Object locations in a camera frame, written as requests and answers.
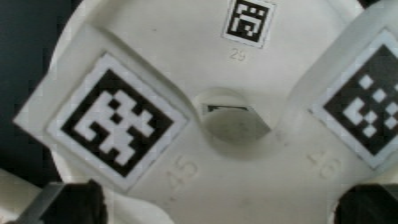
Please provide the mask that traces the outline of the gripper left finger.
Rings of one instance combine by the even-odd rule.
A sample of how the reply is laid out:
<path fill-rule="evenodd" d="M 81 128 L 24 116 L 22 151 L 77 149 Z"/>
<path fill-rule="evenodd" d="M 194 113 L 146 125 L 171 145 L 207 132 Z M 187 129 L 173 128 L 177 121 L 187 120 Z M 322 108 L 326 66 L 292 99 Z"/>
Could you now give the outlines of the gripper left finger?
<path fill-rule="evenodd" d="M 102 185 L 51 183 L 15 221 L 17 224 L 107 224 L 109 211 Z"/>

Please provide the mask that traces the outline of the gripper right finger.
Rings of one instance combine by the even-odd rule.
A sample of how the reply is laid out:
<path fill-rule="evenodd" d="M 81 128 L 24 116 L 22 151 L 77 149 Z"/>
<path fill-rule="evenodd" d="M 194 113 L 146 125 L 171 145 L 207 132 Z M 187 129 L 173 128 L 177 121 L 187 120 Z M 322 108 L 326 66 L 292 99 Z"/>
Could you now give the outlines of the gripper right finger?
<path fill-rule="evenodd" d="M 351 188 L 340 198 L 335 224 L 398 224 L 398 184 Z"/>

